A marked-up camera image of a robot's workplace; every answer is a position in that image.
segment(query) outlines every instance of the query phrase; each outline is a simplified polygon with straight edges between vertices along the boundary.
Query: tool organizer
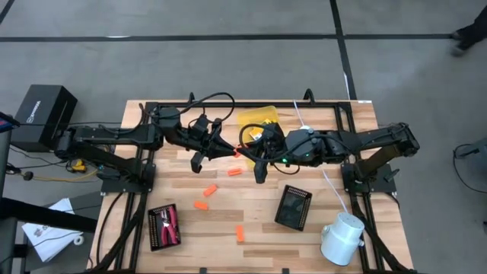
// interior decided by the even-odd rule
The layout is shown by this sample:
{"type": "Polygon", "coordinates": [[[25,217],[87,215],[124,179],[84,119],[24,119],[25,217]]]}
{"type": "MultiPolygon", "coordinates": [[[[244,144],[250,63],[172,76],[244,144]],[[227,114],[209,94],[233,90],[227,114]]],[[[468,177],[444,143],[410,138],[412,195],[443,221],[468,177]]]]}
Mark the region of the tool organizer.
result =
{"type": "Polygon", "coordinates": [[[174,208],[174,211],[176,212],[177,215],[176,204],[164,205],[155,209],[149,209],[147,212],[148,223],[149,223],[149,237],[150,237],[152,252],[157,250],[162,250],[168,247],[175,247],[181,244],[181,233],[180,233],[180,226],[178,223],[176,223],[177,243],[168,244],[166,246],[162,244],[161,232],[163,228],[163,222],[162,222],[161,212],[163,210],[168,210],[171,206],[174,208]]]}

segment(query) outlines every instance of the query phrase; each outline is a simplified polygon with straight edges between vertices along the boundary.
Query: wooden table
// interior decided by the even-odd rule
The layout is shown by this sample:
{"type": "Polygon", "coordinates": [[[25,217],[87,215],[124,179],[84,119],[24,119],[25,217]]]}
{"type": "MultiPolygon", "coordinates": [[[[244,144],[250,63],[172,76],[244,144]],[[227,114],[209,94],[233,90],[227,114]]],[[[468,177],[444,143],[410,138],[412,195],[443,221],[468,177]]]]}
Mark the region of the wooden table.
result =
{"type": "MultiPolygon", "coordinates": [[[[134,126],[140,118],[140,100],[130,100],[126,105],[123,126],[134,126]]],[[[357,132],[376,129],[377,120],[370,102],[351,101],[357,132]]],[[[236,145],[239,126],[237,113],[248,109],[236,109],[224,122],[221,136],[236,145]]],[[[201,109],[191,109],[181,116],[183,125],[196,118],[201,109]]],[[[207,108],[210,119],[223,117],[229,109],[207,108]]],[[[301,108],[305,124],[315,129],[336,129],[335,114],[326,108],[301,108]]],[[[280,125],[287,134],[301,124],[294,108],[278,109],[280,125]]],[[[118,146],[116,153],[130,158],[135,155],[135,147],[118,146]]],[[[363,152],[363,157],[372,151],[363,152]]],[[[149,247],[148,221],[145,214],[142,241],[138,257],[137,272],[198,272],[201,267],[208,272],[291,272],[319,273],[360,273],[361,264],[358,252],[346,267],[336,266],[320,253],[320,232],[324,225],[331,224],[337,213],[343,209],[330,186],[323,179],[323,168],[340,196],[345,200],[349,211],[349,196],[343,190],[343,182],[338,164],[323,164],[320,168],[302,167],[294,176],[280,174],[269,168],[264,184],[256,184],[253,172],[247,167],[244,157],[219,158],[203,161],[200,174],[191,171],[189,160],[194,151],[164,144],[156,152],[157,178],[154,189],[148,195],[147,209],[153,209],[175,202],[180,220],[182,244],[166,250],[151,252],[149,247]],[[227,170],[242,168],[244,173],[229,177],[227,170]],[[205,198],[203,190],[216,183],[218,190],[205,198]],[[303,232],[294,231],[274,222],[279,200],[285,185],[292,185],[313,193],[310,211],[303,232]],[[193,208],[194,201],[207,202],[208,211],[193,208]],[[245,242],[237,243],[235,227],[243,225],[245,242]]],[[[116,194],[103,199],[99,219],[103,220],[107,209],[116,194]]],[[[103,232],[101,256],[118,238],[126,207],[127,194],[124,194],[111,212],[103,232]]],[[[385,244],[405,266],[412,268],[406,236],[397,204],[384,194],[371,197],[379,235],[385,244]]],[[[98,223],[95,239],[98,238],[101,221],[98,223]]],[[[132,236],[127,240],[123,268],[129,265],[132,236]]],[[[371,268],[375,268],[374,255],[370,242],[367,245],[371,268]]],[[[97,243],[93,242],[91,258],[95,260],[97,243]]]]}

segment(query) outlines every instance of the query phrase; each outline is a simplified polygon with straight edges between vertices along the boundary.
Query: pliers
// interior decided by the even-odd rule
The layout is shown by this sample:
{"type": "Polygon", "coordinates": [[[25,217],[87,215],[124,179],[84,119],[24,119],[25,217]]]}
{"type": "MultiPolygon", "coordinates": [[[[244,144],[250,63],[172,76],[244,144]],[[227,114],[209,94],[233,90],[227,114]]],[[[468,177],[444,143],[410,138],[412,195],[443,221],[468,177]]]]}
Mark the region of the pliers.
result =
{"type": "Polygon", "coordinates": [[[161,218],[162,218],[162,231],[161,231],[161,239],[162,245],[168,245],[169,242],[167,241],[167,233],[169,232],[171,244],[177,244],[177,235],[176,235],[176,212],[174,211],[174,207],[170,206],[169,210],[163,209],[161,211],[161,218]]]}

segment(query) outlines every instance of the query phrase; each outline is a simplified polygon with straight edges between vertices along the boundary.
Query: shoe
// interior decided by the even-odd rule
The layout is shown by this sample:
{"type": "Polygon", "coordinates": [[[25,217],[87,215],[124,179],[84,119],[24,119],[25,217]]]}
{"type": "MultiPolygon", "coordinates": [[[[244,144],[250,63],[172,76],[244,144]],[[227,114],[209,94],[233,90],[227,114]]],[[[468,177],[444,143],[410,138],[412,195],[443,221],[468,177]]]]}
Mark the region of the shoe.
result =
{"type": "Polygon", "coordinates": [[[464,40],[469,36],[469,33],[472,32],[473,28],[473,25],[468,25],[466,27],[462,27],[459,30],[455,30],[452,34],[450,34],[450,38],[457,41],[464,40]]]}
{"type": "Polygon", "coordinates": [[[463,56],[475,44],[476,42],[473,40],[463,40],[451,49],[451,55],[455,57],[463,56]]]}
{"type": "Polygon", "coordinates": [[[453,40],[461,41],[463,39],[462,35],[460,32],[457,30],[454,33],[450,34],[450,38],[453,40]]]}

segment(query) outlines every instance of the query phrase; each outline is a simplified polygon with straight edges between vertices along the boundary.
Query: white cable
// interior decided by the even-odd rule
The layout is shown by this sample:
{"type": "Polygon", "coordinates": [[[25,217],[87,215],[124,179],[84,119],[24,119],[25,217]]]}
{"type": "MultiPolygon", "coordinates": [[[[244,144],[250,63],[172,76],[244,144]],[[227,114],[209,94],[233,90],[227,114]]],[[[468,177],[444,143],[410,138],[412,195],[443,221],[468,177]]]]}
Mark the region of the white cable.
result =
{"type": "Polygon", "coordinates": [[[301,121],[301,125],[304,126],[304,122],[301,118],[301,114],[299,113],[298,105],[296,104],[296,100],[293,100],[294,102],[294,108],[296,109],[296,113],[298,114],[299,120],[301,121]]]}
{"type": "MultiPolygon", "coordinates": [[[[299,109],[298,109],[298,105],[296,104],[296,100],[293,100],[293,102],[294,102],[294,108],[296,109],[296,113],[298,114],[299,120],[301,121],[301,125],[304,126],[304,122],[303,122],[303,120],[301,118],[301,114],[299,113],[299,109]]],[[[325,176],[326,181],[330,184],[330,186],[332,187],[332,189],[335,192],[336,196],[338,197],[338,199],[342,203],[343,209],[345,210],[345,212],[349,213],[349,211],[347,210],[347,207],[345,206],[345,203],[342,200],[342,197],[338,194],[338,192],[336,191],[336,189],[333,186],[332,182],[330,182],[330,180],[328,179],[328,176],[326,175],[325,171],[324,170],[321,170],[321,171],[323,172],[323,175],[325,176]]]]}
{"type": "Polygon", "coordinates": [[[321,171],[323,172],[323,175],[325,176],[326,182],[328,182],[330,184],[330,186],[332,187],[332,190],[335,192],[336,196],[338,197],[338,199],[342,203],[343,209],[345,210],[345,212],[349,213],[349,211],[347,210],[347,207],[345,206],[345,203],[342,200],[342,197],[338,194],[338,192],[336,191],[332,182],[328,179],[328,176],[326,175],[325,171],[324,170],[321,170],[321,171]]]}

